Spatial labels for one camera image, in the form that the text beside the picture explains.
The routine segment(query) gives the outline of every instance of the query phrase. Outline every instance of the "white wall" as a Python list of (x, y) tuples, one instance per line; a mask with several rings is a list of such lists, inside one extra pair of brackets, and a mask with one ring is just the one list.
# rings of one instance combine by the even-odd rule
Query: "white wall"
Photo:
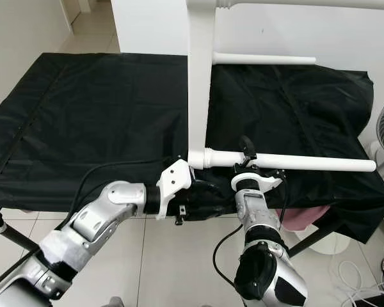
[[(185, 0), (112, 2), (122, 52), (187, 53)], [(316, 56), (319, 65), (367, 70), (375, 98), (360, 140), (375, 138), (384, 105), (384, 11), (239, 4), (217, 10), (214, 44), (221, 52)]]
[(70, 26), (60, 0), (0, 0), (0, 103), (43, 52), (56, 52)]

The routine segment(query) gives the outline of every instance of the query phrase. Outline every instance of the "white pipe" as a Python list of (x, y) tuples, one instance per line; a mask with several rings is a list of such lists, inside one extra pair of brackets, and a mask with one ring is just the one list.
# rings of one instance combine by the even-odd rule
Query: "white pipe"
[[(222, 152), (205, 148), (203, 154), (189, 152), (188, 163), (192, 168), (230, 167), (242, 163), (242, 152)], [(336, 159), (324, 157), (305, 157), (301, 155), (271, 155), (258, 153), (252, 161), (260, 168), (304, 169), (316, 171), (374, 171), (376, 163), (372, 160)]]
[(313, 6), (340, 6), (384, 10), (384, 0), (217, 0), (218, 8), (230, 8), (239, 3), (293, 4)]
[(253, 54), (232, 54), (214, 52), (212, 65), (254, 64), (254, 65), (314, 65), (316, 58), (301, 56), (263, 56)]

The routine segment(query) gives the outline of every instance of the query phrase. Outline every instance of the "black tablecloth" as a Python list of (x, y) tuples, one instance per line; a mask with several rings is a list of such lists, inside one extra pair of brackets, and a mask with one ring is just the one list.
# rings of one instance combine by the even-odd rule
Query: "black tablecloth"
[[(84, 191), (112, 180), (154, 184), (171, 160), (186, 159), (186, 62), (146, 54), (41, 55), (0, 105), (0, 207), (67, 211), (80, 178), (105, 162), (150, 161), (100, 169)], [(366, 159), (356, 137), (372, 98), (365, 72), (216, 65), (206, 143), (238, 150), (245, 134), (266, 154)], [(234, 211), (227, 169), (196, 175), (223, 194), (206, 191), (192, 201), (189, 220)], [(341, 219), (340, 232), (354, 239), (366, 242), (384, 217), (377, 172), (287, 176), (290, 207), (329, 204), (328, 216)], [(282, 189), (267, 193), (270, 207), (282, 206)]]

